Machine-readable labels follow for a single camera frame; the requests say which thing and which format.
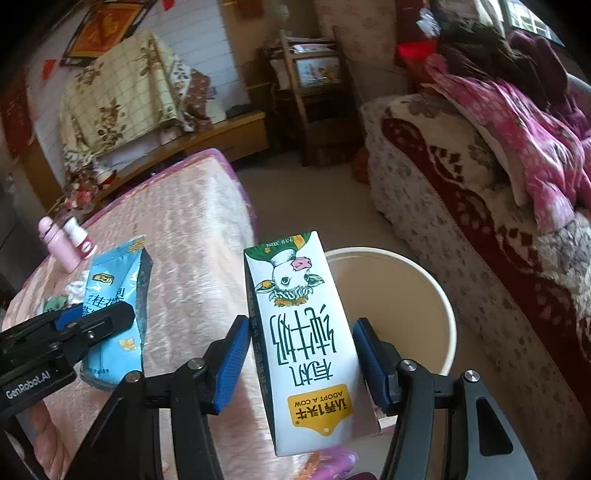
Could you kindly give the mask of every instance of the window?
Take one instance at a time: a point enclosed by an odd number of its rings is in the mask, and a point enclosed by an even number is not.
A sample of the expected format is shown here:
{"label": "window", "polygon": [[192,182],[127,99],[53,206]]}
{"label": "window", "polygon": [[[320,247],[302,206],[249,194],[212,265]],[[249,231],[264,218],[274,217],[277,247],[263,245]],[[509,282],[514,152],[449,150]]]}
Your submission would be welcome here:
{"label": "window", "polygon": [[[500,2],[503,2],[506,6],[506,12],[507,15],[509,15],[510,25],[507,25],[505,23],[505,18],[502,14],[503,10],[501,8]],[[534,33],[536,35],[542,35],[543,37],[546,37],[548,40],[552,40],[564,46],[564,44],[560,41],[558,36],[556,36],[556,34],[551,30],[551,28],[544,22],[542,22],[542,20],[540,20],[535,13],[533,13],[519,0],[491,0],[491,3],[495,7],[496,13],[498,14],[499,18],[505,24],[505,31],[508,32],[515,28],[520,28],[522,30],[527,30],[528,32]]]}

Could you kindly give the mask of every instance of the milk carton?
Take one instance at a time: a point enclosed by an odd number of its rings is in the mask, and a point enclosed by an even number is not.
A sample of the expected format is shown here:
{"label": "milk carton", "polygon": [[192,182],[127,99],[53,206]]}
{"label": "milk carton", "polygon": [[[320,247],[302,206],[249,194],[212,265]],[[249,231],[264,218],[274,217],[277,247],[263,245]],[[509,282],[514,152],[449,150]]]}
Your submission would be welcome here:
{"label": "milk carton", "polygon": [[277,456],[379,430],[316,232],[244,250],[252,343]]}

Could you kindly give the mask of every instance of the cow illustration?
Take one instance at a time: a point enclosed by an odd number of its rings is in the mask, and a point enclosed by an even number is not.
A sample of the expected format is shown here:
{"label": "cow illustration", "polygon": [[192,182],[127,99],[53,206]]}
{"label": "cow illustration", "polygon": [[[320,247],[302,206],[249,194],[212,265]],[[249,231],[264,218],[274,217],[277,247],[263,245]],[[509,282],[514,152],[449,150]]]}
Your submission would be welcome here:
{"label": "cow illustration", "polygon": [[269,293],[269,300],[277,307],[302,305],[314,287],[324,283],[319,275],[310,273],[312,262],[306,257],[296,257],[294,249],[282,250],[269,263],[273,265],[270,280],[263,280],[256,287],[257,293]]}

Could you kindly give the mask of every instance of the pink bottle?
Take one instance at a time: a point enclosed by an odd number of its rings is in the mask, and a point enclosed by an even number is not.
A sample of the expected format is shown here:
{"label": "pink bottle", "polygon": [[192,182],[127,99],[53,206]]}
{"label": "pink bottle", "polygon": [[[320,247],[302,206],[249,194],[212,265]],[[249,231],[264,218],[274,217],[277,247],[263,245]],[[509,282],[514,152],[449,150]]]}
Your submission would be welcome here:
{"label": "pink bottle", "polygon": [[43,217],[39,220],[39,237],[47,245],[49,253],[68,273],[72,273],[80,265],[78,251],[64,230],[59,228],[50,217]]}

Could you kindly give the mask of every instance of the metal screw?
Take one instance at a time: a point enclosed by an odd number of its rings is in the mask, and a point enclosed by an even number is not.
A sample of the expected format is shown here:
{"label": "metal screw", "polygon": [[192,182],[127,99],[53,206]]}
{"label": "metal screw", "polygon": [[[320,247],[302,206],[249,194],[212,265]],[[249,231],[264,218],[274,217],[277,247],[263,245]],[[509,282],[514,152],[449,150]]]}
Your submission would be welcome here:
{"label": "metal screw", "polygon": [[480,373],[476,370],[466,370],[464,372],[464,378],[469,382],[478,382],[480,380]]}
{"label": "metal screw", "polygon": [[129,372],[125,376],[125,381],[127,383],[136,383],[139,381],[140,378],[142,378],[142,374],[140,372],[138,372],[137,370],[134,370],[132,372]]}
{"label": "metal screw", "polygon": [[203,358],[192,358],[187,362],[187,366],[191,370],[201,370],[203,367],[205,367],[205,361]]}
{"label": "metal screw", "polygon": [[417,369],[417,363],[414,360],[402,360],[400,362],[400,368],[407,372],[414,372]]}

